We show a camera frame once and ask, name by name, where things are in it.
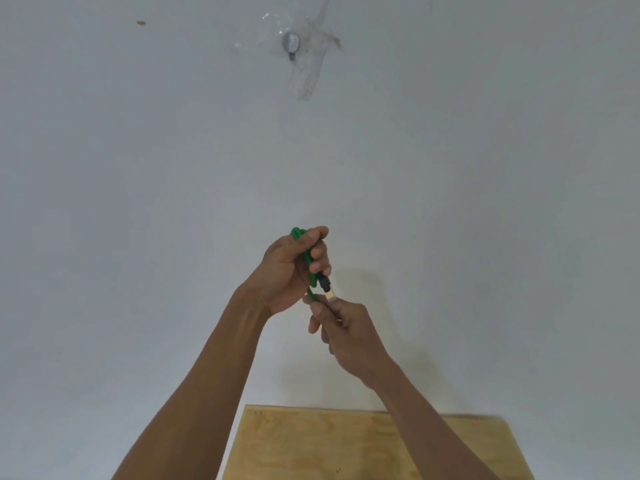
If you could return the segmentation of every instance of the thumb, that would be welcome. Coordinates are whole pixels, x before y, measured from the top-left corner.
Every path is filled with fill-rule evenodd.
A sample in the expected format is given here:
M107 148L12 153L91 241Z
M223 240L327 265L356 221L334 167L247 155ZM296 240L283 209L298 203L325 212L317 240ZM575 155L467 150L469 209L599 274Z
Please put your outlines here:
M319 301L311 303L311 313L313 313L314 318L318 320L320 325L326 330L329 339L332 340L340 333L343 333L338 320L335 319L335 315L324 303L320 303Z
M309 229L303 236L301 236L297 241L293 241L292 243L285 246L283 252L285 257L289 259L295 259L297 256L302 254L308 249L311 249L318 239L320 238L320 231L318 229Z

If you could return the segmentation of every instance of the person's right hand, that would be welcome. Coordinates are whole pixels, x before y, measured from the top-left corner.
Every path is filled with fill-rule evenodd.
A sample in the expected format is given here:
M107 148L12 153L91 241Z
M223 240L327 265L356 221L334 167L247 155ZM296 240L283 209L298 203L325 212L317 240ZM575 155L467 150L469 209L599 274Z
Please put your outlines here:
M362 380L365 386L375 388L377 379L393 364L364 305L350 303L340 298L330 302L316 295L321 301L303 300L311 306L313 316L309 321L309 333L322 326L321 338L329 345L342 368Z

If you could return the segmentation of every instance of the wooden board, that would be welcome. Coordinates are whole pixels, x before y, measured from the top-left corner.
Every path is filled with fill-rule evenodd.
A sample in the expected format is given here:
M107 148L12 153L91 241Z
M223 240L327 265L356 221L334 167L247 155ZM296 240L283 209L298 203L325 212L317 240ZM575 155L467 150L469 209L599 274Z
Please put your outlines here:
M502 480L533 480L509 425L445 417ZM223 480L420 480L388 413L246 406Z

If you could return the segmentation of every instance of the bare skin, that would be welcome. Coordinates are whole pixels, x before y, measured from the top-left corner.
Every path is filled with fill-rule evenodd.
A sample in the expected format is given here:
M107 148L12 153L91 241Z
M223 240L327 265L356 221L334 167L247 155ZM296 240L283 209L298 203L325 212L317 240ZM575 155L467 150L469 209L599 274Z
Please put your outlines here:
M348 373L370 387L387 407L424 480L499 480L462 443L389 357L369 313L341 299L311 303L309 333L321 339Z
M193 368L133 444L113 480L216 478L262 329L302 298L309 271L331 274L324 226L283 236L234 293ZM301 254L311 251L308 267ZM387 406L424 480L498 480L389 357L363 305L312 303L309 332Z

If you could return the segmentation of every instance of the green cord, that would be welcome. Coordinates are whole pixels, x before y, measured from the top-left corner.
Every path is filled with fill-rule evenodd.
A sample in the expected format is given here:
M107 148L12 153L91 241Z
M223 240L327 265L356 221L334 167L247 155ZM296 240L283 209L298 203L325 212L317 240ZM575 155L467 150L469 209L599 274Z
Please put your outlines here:
M307 232L306 229L300 229L299 227L293 227L293 229L291 229L291 235L293 236L293 239L295 239L296 241L299 240L300 237L304 236L306 232ZM313 263L314 261L314 259L311 257L311 249L305 251L305 259L307 261L308 266L311 266L311 263ZM318 277L316 276L315 273L311 273L311 286L307 289L307 294L309 295L309 298L311 299L311 301L318 301L318 298L316 298L316 295L314 294L314 292L311 291L311 288L315 288L317 283L318 283Z

